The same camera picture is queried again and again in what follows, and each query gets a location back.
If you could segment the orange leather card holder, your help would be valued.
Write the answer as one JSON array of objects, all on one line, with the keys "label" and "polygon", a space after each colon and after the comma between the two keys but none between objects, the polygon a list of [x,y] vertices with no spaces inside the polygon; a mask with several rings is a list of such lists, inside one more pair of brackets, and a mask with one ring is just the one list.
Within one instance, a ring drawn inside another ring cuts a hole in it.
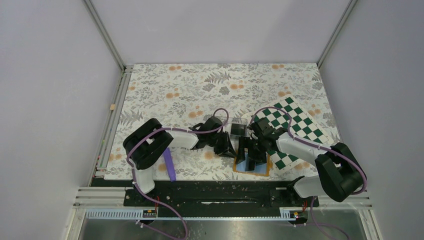
[{"label": "orange leather card holder", "polygon": [[236,163],[234,160],[232,171],[241,174],[260,176],[260,177],[269,177],[270,168],[271,168],[271,159],[270,156],[265,154],[265,163],[257,163],[251,159],[248,159],[248,154],[245,154],[246,159],[240,163]]}]

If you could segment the black credit card stack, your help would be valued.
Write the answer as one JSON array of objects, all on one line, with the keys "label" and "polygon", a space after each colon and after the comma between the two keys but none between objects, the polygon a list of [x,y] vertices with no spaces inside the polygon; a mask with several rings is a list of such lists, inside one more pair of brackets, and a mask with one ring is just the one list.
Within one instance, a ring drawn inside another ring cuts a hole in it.
[{"label": "black credit card stack", "polygon": [[230,127],[230,134],[233,136],[245,136],[246,135],[246,125],[241,123],[232,123]]}]

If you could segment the clear acrylic card box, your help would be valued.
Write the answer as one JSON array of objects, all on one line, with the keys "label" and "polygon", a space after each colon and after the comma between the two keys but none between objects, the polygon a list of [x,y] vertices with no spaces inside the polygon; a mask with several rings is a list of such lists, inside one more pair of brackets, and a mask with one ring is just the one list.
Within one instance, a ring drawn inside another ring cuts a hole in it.
[{"label": "clear acrylic card box", "polygon": [[223,127],[223,130],[229,134],[230,139],[238,140],[239,137],[247,136],[248,120],[240,117],[230,117]]}]

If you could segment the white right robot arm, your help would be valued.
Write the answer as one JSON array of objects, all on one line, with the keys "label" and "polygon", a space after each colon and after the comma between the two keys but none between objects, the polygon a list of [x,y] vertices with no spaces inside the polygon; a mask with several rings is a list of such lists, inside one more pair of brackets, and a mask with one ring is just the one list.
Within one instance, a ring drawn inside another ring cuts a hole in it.
[{"label": "white right robot arm", "polygon": [[252,122],[247,129],[253,136],[241,142],[247,144],[249,152],[280,152],[315,166],[317,175],[300,176],[287,186],[286,198],[291,205],[299,206],[307,198],[321,195],[340,203],[365,190],[367,177],[346,144],[317,143],[287,128],[275,128],[265,118]]}]

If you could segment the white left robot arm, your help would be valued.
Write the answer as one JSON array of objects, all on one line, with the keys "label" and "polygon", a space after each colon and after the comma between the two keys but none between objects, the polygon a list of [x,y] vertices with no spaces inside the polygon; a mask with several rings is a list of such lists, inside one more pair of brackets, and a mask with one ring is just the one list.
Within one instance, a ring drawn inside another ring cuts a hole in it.
[{"label": "white left robot arm", "polygon": [[152,166],[167,148],[198,150],[209,146],[219,157],[235,158],[230,135],[224,131],[226,123],[211,116],[205,122],[184,129],[164,127],[156,118],[151,118],[127,136],[122,146],[137,189],[136,199],[144,206],[154,202]]}]

